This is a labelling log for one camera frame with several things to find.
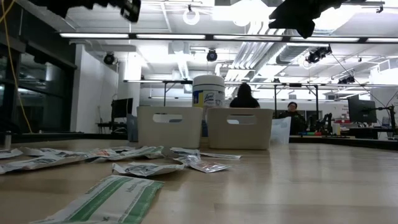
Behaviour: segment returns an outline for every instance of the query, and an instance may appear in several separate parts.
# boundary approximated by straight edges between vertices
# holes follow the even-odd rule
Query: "dark hair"
[[[296,104],[295,102],[290,102],[290,103],[287,105],[287,107],[289,107],[289,106],[292,105],[292,104],[294,104],[294,106],[296,106],[296,109],[297,109],[297,104]]]
[[[238,89],[238,97],[249,98],[251,97],[251,87],[247,83],[242,83]]]

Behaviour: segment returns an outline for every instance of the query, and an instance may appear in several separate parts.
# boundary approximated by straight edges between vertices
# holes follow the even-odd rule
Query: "computer monitor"
[[[348,98],[349,120],[351,122],[376,123],[376,104],[374,101]]]
[[[132,98],[112,101],[112,117],[125,118],[132,111]]]

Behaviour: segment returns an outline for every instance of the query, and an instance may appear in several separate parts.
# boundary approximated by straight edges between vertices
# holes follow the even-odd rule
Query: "bin handle cutout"
[[[155,123],[181,123],[183,117],[181,114],[155,113],[152,120]]]
[[[256,124],[257,118],[253,114],[231,114],[226,121],[228,124]]]

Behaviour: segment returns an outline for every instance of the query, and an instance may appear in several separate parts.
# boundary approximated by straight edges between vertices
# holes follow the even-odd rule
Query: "person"
[[[307,123],[305,118],[297,112],[297,104],[295,102],[290,102],[287,105],[287,111],[281,113],[279,118],[291,117],[290,122],[290,134],[298,134],[299,132],[306,131]]]
[[[238,89],[238,97],[230,104],[230,108],[260,108],[259,102],[251,96],[251,88],[247,83],[242,83]]]

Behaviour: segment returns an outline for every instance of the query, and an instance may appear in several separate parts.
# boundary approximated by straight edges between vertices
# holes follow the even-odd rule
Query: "white plastic container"
[[[196,149],[200,143],[201,115],[201,108],[139,106],[138,145]]]
[[[207,111],[209,146],[213,149],[268,149],[274,110],[210,108]],[[252,116],[239,119],[238,116]]]
[[[206,118],[208,108],[222,108],[225,104],[224,78],[216,75],[200,75],[193,79],[192,106],[203,108]]]

